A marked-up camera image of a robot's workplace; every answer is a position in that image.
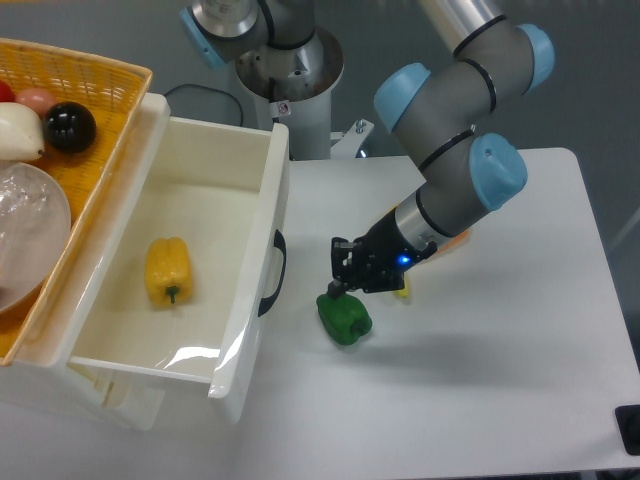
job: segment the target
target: yellow bell pepper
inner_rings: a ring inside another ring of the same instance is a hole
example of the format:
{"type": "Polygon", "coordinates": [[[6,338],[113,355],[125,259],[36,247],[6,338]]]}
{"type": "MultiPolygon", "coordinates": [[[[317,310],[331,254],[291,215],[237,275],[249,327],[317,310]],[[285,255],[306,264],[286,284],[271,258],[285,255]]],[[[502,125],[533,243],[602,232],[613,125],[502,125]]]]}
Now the yellow bell pepper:
{"type": "Polygon", "coordinates": [[[400,290],[394,290],[393,294],[398,298],[409,298],[409,279],[407,278],[407,274],[404,275],[404,287],[400,290]]]}
{"type": "Polygon", "coordinates": [[[160,307],[182,303],[193,293],[189,252],[178,237],[158,238],[149,246],[144,271],[149,299],[160,307]]]}

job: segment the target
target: red fruit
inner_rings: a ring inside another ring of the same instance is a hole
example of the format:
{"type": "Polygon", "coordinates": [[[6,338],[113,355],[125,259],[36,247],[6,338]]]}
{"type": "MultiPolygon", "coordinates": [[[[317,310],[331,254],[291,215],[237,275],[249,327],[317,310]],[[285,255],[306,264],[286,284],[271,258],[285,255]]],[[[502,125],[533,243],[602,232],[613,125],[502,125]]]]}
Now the red fruit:
{"type": "Polygon", "coordinates": [[[15,99],[16,95],[11,87],[0,80],[0,102],[13,102],[15,99]]]}

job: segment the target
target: black ball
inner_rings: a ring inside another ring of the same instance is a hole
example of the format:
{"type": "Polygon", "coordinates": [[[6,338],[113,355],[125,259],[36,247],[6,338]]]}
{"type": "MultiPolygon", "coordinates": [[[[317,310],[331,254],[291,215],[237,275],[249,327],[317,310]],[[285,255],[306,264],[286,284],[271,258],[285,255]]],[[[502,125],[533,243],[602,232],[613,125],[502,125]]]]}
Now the black ball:
{"type": "Polygon", "coordinates": [[[65,153],[79,153],[96,138],[96,120],[87,107],[77,102],[61,102],[42,119],[44,138],[65,153]]]}

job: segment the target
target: yellow basket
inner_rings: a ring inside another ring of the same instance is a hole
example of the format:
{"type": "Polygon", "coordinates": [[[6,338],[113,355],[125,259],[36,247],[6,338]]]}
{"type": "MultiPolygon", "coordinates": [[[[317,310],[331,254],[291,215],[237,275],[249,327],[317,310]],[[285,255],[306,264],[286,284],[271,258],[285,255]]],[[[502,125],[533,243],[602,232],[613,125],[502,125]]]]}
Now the yellow basket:
{"type": "Polygon", "coordinates": [[[64,190],[73,226],[67,246],[41,287],[0,314],[0,363],[8,365],[32,326],[34,312],[64,274],[74,246],[91,223],[91,210],[117,160],[132,118],[151,83],[150,70],[97,55],[0,38],[0,80],[14,92],[47,89],[58,101],[86,106],[96,120],[97,136],[82,153],[68,155],[46,146],[46,157],[31,162],[64,190]]]}

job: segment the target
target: green bell pepper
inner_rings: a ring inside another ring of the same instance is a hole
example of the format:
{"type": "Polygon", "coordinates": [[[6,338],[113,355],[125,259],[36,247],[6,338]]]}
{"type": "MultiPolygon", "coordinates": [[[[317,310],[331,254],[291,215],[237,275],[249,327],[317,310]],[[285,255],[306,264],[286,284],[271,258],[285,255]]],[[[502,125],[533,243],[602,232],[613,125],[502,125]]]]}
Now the green bell pepper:
{"type": "Polygon", "coordinates": [[[373,326],[367,309],[351,295],[331,298],[323,294],[316,299],[316,305],[325,330],[339,345],[353,345],[373,326]]]}

